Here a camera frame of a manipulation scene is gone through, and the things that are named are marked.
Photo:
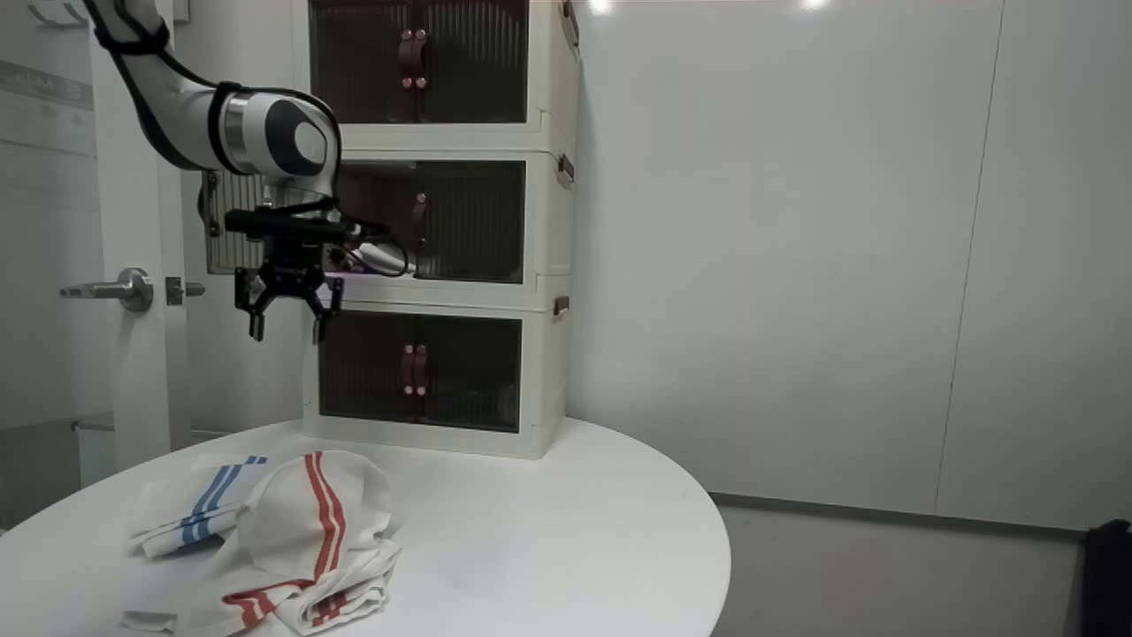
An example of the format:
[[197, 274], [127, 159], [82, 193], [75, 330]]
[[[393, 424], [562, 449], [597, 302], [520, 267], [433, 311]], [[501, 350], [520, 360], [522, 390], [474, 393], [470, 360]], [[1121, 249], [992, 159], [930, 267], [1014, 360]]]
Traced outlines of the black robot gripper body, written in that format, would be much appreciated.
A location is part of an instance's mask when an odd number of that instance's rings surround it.
[[344, 302], [344, 285], [322, 269], [328, 249], [355, 238], [355, 222], [325, 206], [299, 209], [235, 209], [222, 226], [262, 249], [258, 267], [235, 274], [235, 302], [240, 311], [258, 306], [268, 311], [275, 297]]

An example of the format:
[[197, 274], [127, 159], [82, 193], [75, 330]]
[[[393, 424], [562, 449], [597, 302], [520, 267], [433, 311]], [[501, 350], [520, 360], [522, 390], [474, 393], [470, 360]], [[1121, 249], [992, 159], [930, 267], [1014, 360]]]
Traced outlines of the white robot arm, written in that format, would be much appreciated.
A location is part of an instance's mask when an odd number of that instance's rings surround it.
[[253, 209], [229, 209], [222, 226], [262, 249], [258, 267], [235, 274], [235, 306], [249, 338], [264, 338], [273, 302], [303, 302], [315, 338], [341, 317], [344, 285], [322, 267], [355, 238], [341, 214], [341, 122], [296, 88], [209, 82], [174, 58], [174, 28], [156, 0], [82, 0], [95, 44], [127, 84], [143, 135], [181, 172], [262, 176]]

